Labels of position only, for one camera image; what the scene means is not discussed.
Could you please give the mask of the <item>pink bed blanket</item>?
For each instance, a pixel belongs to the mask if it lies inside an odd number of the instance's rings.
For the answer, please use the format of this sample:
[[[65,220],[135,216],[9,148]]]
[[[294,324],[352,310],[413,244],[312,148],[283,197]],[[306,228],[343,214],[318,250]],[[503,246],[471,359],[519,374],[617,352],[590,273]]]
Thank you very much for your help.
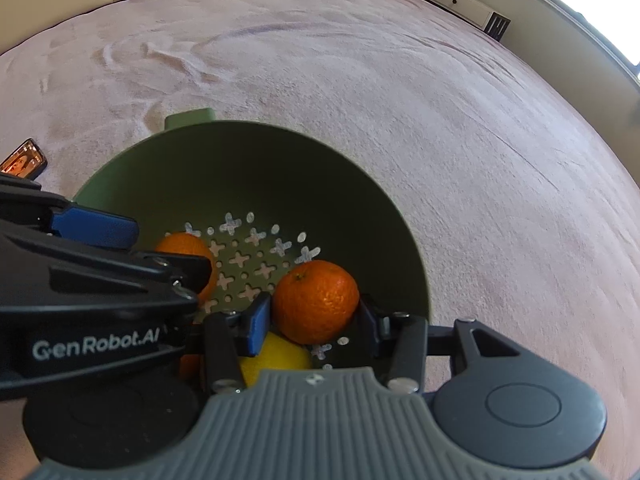
[[[596,461],[639,466],[639,190],[506,48],[422,0],[127,0],[1,59],[1,149],[74,194],[166,116],[210,107],[332,145],[418,241],[439,324],[472,316],[589,382]]]

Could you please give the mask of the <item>green colander bowl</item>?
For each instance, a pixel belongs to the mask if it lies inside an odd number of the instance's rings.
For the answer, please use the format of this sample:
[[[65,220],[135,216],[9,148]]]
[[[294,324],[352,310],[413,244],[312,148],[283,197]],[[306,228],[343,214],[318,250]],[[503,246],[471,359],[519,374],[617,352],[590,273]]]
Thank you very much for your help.
[[[199,237],[216,259],[207,311],[241,311],[307,261],[341,266],[364,304],[427,319],[427,278],[404,218],[350,159],[310,136],[184,113],[117,155],[77,193],[138,222],[138,245]]]

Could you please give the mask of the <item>smartphone with lit screen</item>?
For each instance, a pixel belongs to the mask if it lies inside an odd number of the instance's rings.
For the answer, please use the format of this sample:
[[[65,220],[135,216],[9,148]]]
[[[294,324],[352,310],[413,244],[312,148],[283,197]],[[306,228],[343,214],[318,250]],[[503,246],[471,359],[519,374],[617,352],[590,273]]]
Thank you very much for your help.
[[[47,166],[46,155],[36,141],[29,138],[1,163],[1,172],[13,177],[35,180]]]

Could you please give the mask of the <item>white bedside table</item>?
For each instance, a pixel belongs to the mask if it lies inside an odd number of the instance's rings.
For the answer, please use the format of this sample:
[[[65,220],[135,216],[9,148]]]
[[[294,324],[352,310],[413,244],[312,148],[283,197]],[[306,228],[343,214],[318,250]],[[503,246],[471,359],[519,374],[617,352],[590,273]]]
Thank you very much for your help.
[[[511,20],[480,0],[427,0],[501,41]]]

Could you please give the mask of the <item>yellow lemon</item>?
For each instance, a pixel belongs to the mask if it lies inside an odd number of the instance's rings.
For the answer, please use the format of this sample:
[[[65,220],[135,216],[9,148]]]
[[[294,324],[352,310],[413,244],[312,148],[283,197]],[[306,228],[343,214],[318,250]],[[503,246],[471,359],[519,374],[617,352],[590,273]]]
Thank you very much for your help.
[[[241,372],[247,387],[253,387],[263,370],[311,370],[310,352],[279,335],[269,332],[262,350],[254,358],[239,358]]]

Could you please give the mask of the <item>orange mandarin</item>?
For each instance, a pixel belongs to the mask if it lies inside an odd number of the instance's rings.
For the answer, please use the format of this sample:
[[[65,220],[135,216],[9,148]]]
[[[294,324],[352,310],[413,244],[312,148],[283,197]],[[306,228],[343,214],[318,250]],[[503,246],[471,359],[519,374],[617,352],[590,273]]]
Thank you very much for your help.
[[[359,300],[358,285],[347,271],[312,260],[280,279],[272,296],[273,324],[296,344],[324,344],[344,330]]]
[[[156,244],[154,252],[180,271],[183,286],[198,294],[200,307],[212,298],[217,285],[216,259],[199,237],[186,232],[172,233]]]

